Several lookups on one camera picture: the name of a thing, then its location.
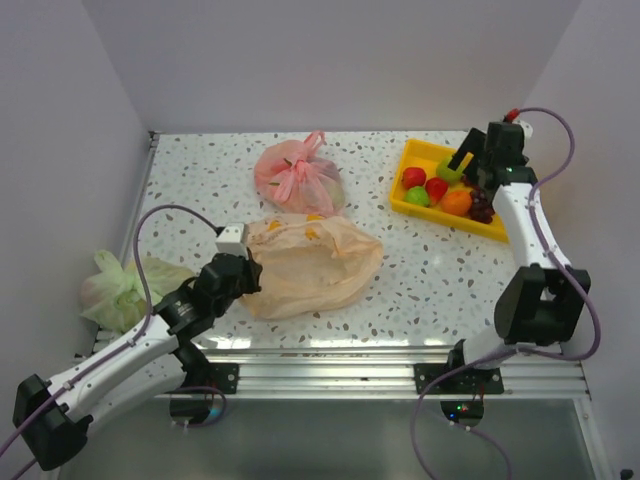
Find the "green pear fruit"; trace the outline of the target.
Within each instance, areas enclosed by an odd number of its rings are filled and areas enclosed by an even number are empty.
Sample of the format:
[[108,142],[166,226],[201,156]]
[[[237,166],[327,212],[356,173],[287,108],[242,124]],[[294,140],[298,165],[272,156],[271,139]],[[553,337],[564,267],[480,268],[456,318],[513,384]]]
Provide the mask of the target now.
[[436,176],[446,181],[449,185],[455,185],[461,181],[466,167],[473,159],[473,155],[471,153],[467,153],[457,168],[450,166],[453,159],[454,155],[451,155],[441,160],[436,167]]

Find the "dark red grape bunch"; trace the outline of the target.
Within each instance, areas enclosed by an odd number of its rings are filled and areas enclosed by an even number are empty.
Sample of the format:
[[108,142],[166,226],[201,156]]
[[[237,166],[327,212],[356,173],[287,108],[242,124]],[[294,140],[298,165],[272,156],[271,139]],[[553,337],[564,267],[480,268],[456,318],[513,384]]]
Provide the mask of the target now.
[[473,184],[466,176],[462,176],[461,181],[464,186],[470,188],[471,207],[468,211],[469,218],[476,222],[490,224],[493,221],[495,211],[485,192],[479,186]]

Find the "red strawberry shaped fruit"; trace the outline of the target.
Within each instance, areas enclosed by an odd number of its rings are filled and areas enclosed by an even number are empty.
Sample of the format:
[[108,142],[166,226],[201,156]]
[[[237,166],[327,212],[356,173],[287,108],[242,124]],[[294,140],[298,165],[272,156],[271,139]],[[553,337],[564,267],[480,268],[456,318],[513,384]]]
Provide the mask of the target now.
[[426,181],[425,190],[431,205],[436,205],[448,192],[449,184],[439,178],[433,177]]

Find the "orange round fruit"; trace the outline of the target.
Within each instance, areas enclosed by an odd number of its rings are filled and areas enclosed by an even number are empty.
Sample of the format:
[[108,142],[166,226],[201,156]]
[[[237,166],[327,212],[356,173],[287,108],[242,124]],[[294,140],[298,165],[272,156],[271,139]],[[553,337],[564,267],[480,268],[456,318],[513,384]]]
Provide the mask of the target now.
[[471,194],[464,190],[451,191],[440,200],[440,209],[449,215],[464,217],[471,209],[473,200]]

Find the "red round fruit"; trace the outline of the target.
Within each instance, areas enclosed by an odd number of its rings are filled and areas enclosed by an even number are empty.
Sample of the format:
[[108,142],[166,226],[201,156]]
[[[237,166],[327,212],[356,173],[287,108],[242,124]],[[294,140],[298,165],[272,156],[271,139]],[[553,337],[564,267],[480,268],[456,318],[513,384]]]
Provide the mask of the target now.
[[420,167],[408,167],[402,172],[401,183],[406,190],[423,187],[426,181],[426,172]]

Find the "green round bumpy fruit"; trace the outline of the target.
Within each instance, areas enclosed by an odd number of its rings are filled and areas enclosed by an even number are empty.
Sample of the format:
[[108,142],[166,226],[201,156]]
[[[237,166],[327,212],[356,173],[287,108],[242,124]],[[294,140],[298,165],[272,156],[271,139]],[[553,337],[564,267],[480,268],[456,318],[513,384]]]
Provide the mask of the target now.
[[406,192],[403,201],[419,207],[429,207],[431,205],[429,194],[424,186],[410,188]]

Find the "orange plastic fruit bag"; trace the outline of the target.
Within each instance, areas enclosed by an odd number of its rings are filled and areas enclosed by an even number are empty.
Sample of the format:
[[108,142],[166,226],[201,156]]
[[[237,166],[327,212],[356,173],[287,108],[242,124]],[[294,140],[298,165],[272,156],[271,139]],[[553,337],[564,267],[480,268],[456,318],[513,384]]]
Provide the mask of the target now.
[[241,298],[255,318],[280,320],[356,302],[382,262],[382,242],[341,216],[282,214],[248,225],[261,291]]

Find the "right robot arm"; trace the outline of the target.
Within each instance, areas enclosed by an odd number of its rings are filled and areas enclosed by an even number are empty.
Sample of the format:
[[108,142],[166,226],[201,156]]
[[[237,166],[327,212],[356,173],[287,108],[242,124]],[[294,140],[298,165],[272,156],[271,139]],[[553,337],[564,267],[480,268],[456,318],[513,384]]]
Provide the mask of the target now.
[[452,158],[471,160],[465,176],[479,187],[506,229],[517,270],[494,307],[493,324],[449,352],[445,379],[468,392],[481,370],[516,354],[545,355],[571,339],[591,286],[587,271],[572,267],[546,220],[539,181],[524,154],[525,133],[511,121],[473,128]]

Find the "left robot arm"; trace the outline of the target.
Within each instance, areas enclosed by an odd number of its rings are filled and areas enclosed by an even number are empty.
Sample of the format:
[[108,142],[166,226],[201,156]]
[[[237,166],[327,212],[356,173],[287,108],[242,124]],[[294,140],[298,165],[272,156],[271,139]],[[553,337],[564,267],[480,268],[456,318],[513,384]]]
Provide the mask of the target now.
[[261,273],[250,255],[217,254],[153,307],[149,320],[98,354],[48,380],[32,375],[22,381],[13,423],[34,464],[44,471],[64,465],[99,422],[157,394],[224,398],[229,388],[193,340],[235,300],[259,292]]

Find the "green plastic fruit bag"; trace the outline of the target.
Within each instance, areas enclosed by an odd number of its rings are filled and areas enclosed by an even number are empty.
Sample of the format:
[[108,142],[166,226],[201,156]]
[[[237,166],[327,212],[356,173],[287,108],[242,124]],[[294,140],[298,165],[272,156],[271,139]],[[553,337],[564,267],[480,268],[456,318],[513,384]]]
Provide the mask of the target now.
[[[86,278],[80,287],[80,315],[106,330],[126,333],[144,318],[147,311],[135,262],[131,261],[123,268],[118,259],[106,250],[97,251],[94,262],[99,273]],[[144,257],[142,267],[152,305],[194,276],[189,268],[154,257]]]

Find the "pink knotted plastic bag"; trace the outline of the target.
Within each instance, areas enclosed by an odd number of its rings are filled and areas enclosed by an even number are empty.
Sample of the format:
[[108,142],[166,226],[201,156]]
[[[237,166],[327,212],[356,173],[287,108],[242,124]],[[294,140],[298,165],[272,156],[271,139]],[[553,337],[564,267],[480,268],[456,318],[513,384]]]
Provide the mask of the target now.
[[340,172],[318,155],[325,143],[325,133],[315,130],[304,141],[268,147],[254,167],[258,193],[287,213],[341,214],[346,200]]

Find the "yellow plastic tray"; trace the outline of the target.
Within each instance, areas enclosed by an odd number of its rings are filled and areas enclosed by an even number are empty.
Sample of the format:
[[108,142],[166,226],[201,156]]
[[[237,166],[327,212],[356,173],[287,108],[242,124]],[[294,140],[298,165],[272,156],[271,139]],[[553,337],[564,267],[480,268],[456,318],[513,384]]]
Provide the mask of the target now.
[[390,189],[389,202],[391,209],[397,213],[508,243],[506,230],[498,215],[493,216],[490,224],[483,224],[468,217],[445,213],[439,206],[421,207],[404,201],[406,189],[402,186],[401,177],[406,168],[420,167],[426,172],[427,177],[431,178],[435,175],[438,164],[450,158],[455,152],[455,148],[440,146],[418,139],[409,139],[405,144]]

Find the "left black base bracket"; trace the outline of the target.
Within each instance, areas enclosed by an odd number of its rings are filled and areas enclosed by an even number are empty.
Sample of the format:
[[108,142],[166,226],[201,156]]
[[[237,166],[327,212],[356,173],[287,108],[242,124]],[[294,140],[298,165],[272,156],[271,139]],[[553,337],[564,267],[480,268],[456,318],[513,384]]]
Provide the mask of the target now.
[[233,395],[237,393],[239,379],[239,364],[210,363],[196,375],[195,385],[213,387],[225,395]]

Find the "black base bracket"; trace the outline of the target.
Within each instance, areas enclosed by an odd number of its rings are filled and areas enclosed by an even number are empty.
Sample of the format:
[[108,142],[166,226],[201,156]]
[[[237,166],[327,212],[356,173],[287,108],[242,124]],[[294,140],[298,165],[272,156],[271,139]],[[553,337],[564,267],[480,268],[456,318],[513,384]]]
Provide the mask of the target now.
[[213,387],[225,395],[233,395],[237,393],[239,379],[239,364],[210,363],[196,375],[195,385]]
[[[431,383],[447,374],[446,364],[417,363],[413,365],[416,392],[421,394]],[[428,395],[501,395],[505,392],[499,369],[467,369],[433,385]]]

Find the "aluminium frame rail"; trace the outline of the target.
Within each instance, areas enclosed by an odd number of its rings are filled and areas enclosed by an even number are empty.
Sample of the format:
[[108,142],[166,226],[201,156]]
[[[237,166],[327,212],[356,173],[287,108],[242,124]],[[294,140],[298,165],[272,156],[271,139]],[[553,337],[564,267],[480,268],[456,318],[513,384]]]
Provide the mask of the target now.
[[[238,399],[392,399],[417,397],[413,366],[441,363],[446,347],[203,349],[214,363],[239,366]],[[500,367],[497,400],[590,397],[580,364],[518,356]]]

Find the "right black base bracket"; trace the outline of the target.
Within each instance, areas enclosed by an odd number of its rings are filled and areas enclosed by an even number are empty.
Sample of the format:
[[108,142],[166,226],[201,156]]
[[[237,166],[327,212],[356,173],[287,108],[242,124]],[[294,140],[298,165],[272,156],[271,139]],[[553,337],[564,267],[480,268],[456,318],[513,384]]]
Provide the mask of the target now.
[[[431,383],[447,374],[446,364],[417,363],[413,365],[416,392],[421,394]],[[499,369],[467,369],[433,385],[428,395],[501,395],[505,392]]]

